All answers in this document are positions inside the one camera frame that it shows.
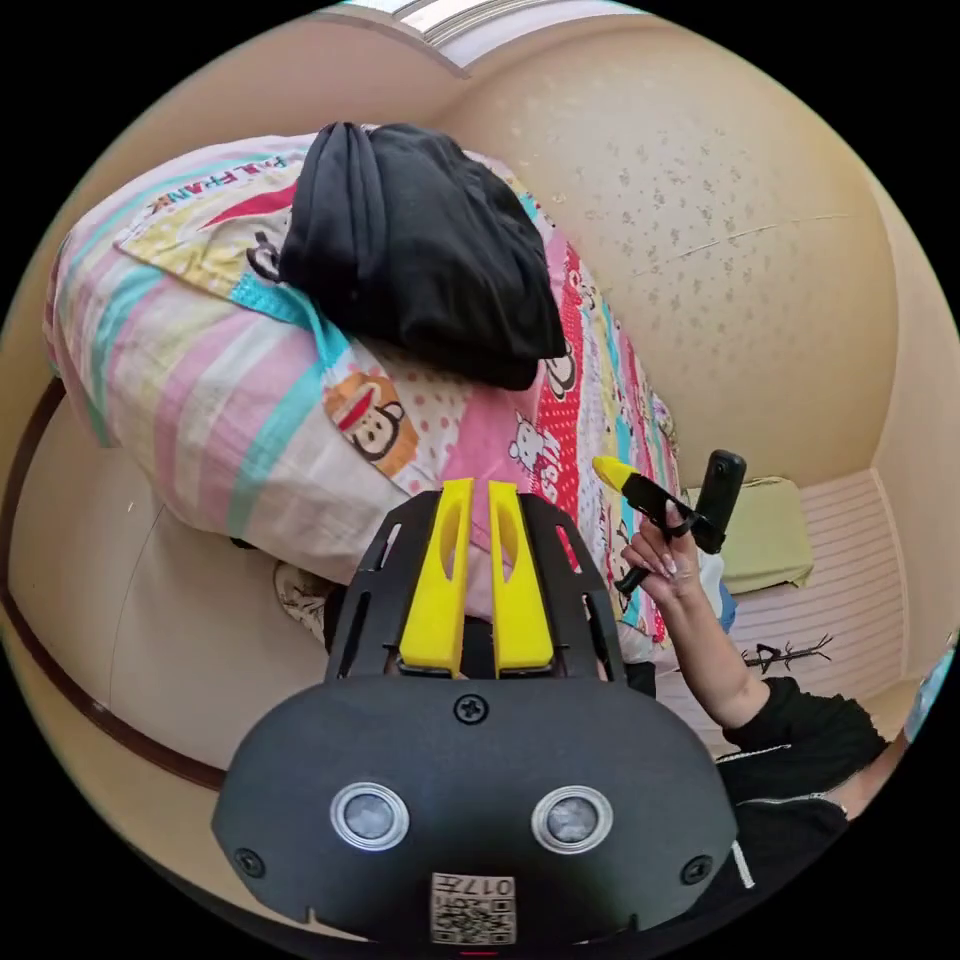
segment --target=black sleeve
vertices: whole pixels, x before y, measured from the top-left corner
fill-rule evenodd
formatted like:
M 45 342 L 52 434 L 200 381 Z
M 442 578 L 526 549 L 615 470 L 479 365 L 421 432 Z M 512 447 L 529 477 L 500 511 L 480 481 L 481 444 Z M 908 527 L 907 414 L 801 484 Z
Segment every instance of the black sleeve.
M 770 697 L 760 712 L 742 727 L 723 731 L 741 750 L 828 740 L 839 753 L 875 756 L 886 746 L 870 714 L 856 700 L 804 693 L 793 677 L 774 677 L 764 683 Z

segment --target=bed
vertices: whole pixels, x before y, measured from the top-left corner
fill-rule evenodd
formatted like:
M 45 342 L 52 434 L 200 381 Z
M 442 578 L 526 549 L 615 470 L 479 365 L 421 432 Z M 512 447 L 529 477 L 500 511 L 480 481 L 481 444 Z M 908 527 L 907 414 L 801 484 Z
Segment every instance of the bed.
M 44 336 L 96 441 L 121 447 L 184 523 L 349 582 L 384 515 L 472 476 L 575 519 L 608 583 L 640 517 L 595 478 L 614 455 L 674 494 L 669 411 L 562 230 L 502 163 L 543 239 L 567 355 L 511 393 L 344 336 L 270 266 L 313 134 L 207 147 L 139 177 L 62 244 Z M 485 484 L 468 612 L 490 613 Z M 662 659 L 663 623 L 611 588 L 628 660 Z

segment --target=qr code sticker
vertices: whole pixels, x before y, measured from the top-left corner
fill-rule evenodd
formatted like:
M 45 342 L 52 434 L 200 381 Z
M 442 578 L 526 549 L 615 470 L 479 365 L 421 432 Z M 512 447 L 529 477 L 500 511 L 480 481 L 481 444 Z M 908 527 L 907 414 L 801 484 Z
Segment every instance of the qr code sticker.
M 512 877 L 435 873 L 430 891 L 434 943 L 468 946 L 517 942 L 517 901 Z

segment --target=screw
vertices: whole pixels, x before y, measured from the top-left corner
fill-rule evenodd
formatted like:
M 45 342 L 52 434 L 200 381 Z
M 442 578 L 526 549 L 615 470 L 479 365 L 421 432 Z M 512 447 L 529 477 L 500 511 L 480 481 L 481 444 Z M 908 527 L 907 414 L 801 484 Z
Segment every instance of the screw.
M 483 697 L 478 697 L 475 693 L 466 693 L 453 705 L 453 715 L 468 726 L 476 723 L 483 723 L 487 719 L 490 707 Z
M 267 872 L 267 868 L 260 857 L 246 847 L 241 847 L 233 855 L 233 860 L 248 877 L 254 880 L 259 880 Z
M 694 857 L 681 871 L 680 882 L 684 886 L 692 887 L 696 883 L 701 883 L 710 876 L 713 870 L 713 857 L 702 854 Z

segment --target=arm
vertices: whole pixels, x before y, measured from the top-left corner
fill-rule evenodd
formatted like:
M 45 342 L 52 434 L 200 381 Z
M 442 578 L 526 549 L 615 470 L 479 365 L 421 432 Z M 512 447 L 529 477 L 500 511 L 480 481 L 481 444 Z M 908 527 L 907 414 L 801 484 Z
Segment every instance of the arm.
M 736 730 L 752 720 L 770 688 L 743 662 L 703 590 L 676 609 L 660 608 L 690 692 L 714 723 Z
M 679 525 L 673 508 L 668 522 Z M 763 683 L 723 632 L 700 585 L 700 562 L 691 534 L 664 541 L 652 523 L 644 521 L 624 558 L 648 570 L 642 588 L 657 604 L 677 651 L 680 672 L 710 718 L 724 730 L 752 720 L 770 696 Z

